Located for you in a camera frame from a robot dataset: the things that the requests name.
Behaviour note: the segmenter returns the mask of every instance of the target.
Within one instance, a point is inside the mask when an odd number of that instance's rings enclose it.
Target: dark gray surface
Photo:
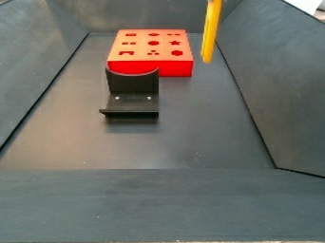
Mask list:
[[[189,36],[192,78],[161,78],[158,121],[111,122],[106,60],[114,35],[90,35],[0,154],[0,169],[273,168],[217,51],[205,65]]]
[[[202,32],[206,0],[59,0],[91,32],[184,28]]]
[[[237,8],[242,0],[224,0],[222,11],[221,11],[221,22],[230,15],[233,10]]]
[[[279,170],[0,173],[0,242],[325,240],[325,180]]]
[[[57,1],[0,6],[0,146],[86,36]]]
[[[325,25],[285,2],[245,0],[218,43],[279,167],[325,176]]]

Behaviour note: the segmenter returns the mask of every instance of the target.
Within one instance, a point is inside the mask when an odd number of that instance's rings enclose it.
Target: star-shaped hole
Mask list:
[[[180,44],[181,44],[181,42],[178,42],[178,41],[173,41],[173,42],[169,42],[173,46],[178,46]]]

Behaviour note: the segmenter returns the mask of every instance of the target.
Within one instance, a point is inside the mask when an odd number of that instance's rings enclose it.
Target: black stand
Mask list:
[[[160,69],[150,73],[129,75],[106,69],[111,95],[106,116],[160,116]]]

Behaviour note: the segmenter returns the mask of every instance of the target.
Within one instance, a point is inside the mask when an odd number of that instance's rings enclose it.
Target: gray wall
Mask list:
[[[244,0],[218,44],[279,167],[325,176],[325,25],[280,0]]]
[[[91,32],[184,28],[202,32],[206,0],[59,0]]]
[[[0,5],[0,146],[86,36],[54,0]]]
[[[224,0],[221,22],[226,19],[226,17],[230,15],[241,2],[242,0]]]

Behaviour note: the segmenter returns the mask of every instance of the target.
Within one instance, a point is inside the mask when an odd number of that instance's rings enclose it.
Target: bin floor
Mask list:
[[[204,65],[190,35],[160,119],[107,121],[113,39],[90,35],[2,151],[0,242],[324,241],[325,180],[275,169],[220,52]]]
[[[2,151],[0,169],[275,168],[222,56],[192,78],[161,78],[157,121],[109,121],[113,34],[91,34]]]

